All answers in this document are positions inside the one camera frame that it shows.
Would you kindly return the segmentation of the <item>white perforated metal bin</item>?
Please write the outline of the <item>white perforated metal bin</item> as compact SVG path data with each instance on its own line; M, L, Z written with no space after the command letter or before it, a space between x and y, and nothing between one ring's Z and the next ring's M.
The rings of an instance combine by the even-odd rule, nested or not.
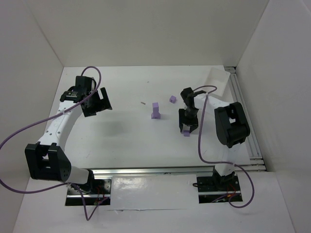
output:
M216 86L217 90L214 92L215 95L222 97L225 91L225 87L229 80L230 73L217 68L211 68L210 72L204 82L204 85Z

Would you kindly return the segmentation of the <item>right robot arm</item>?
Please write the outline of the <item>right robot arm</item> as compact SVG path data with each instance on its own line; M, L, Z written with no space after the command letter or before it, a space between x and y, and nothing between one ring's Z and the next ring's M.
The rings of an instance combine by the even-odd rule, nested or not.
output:
M183 89L180 95L186 106L178 110L180 132L189 136L199 128L198 147L205 113L212 114L215 118L216 135L224 146L224 151L221 162L210 162L215 165L211 183L215 189L224 191L234 181L239 148L250 135L243 106L239 102L229 103L212 97L204 90L195 92L190 87Z

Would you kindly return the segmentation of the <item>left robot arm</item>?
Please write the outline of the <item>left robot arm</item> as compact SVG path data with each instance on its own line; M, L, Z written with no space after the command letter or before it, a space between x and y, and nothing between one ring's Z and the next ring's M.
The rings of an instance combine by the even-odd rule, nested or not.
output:
M74 183L87 194L104 184L95 180L90 169L73 166L65 155L68 136L80 115L91 117L112 108L106 89L97 91L95 87L94 78L76 76L75 85L60 97L60 116L53 119L35 144L26 146L25 156L32 179Z

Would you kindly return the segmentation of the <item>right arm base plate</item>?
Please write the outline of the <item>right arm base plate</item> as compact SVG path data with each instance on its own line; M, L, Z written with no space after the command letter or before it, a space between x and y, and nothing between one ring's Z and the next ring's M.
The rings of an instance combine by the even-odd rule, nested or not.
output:
M238 176L223 184L216 184L212 176L196 178L192 184L198 191L199 203L224 203L232 198L232 202L242 202L242 193Z

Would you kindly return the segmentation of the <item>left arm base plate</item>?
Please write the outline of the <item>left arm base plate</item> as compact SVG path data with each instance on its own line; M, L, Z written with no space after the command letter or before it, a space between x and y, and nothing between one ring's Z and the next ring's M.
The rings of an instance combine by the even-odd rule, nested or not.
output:
M111 178L95 179L92 187L89 185L77 185L83 193L86 206L110 205L111 202ZM72 185L67 189L66 206L83 206L82 197L77 188Z

